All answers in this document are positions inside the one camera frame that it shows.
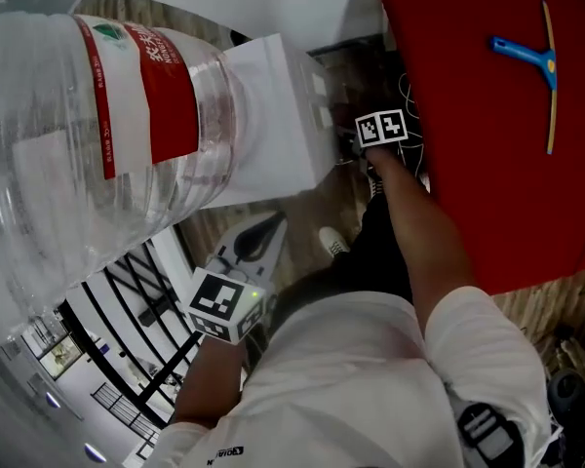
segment hand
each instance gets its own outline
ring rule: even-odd
[[[385,147],[371,147],[367,149],[367,159],[374,166],[381,178],[386,178],[391,168],[398,167],[401,162]]]

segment shoe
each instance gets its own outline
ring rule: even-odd
[[[319,238],[323,248],[335,258],[337,254],[348,254],[350,252],[346,241],[340,233],[331,227],[323,227],[319,231]]]
[[[377,194],[383,194],[383,180],[381,178],[369,177],[370,198],[374,198]]]

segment person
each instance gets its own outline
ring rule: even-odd
[[[381,181],[351,248],[321,231],[334,262],[280,294],[242,393],[243,345],[204,340],[148,468],[463,466],[451,394],[516,425],[524,465],[543,455],[535,349],[426,190],[388,150],[367,158]]]

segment white t-shirt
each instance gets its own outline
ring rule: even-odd
[[[161,433],[148,468],[418,468],[463,465],[446,386],[516,421],[527,466],[550,437],[545,376],[523,334],[476,288],[447,295],[425,336],[397,296],[350,292],[277,331],[216,428]]]

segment plastic water bottle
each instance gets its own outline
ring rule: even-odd
[[[0,16],[0,343],[211,201],[244,119],[242,87],[201,40]]]

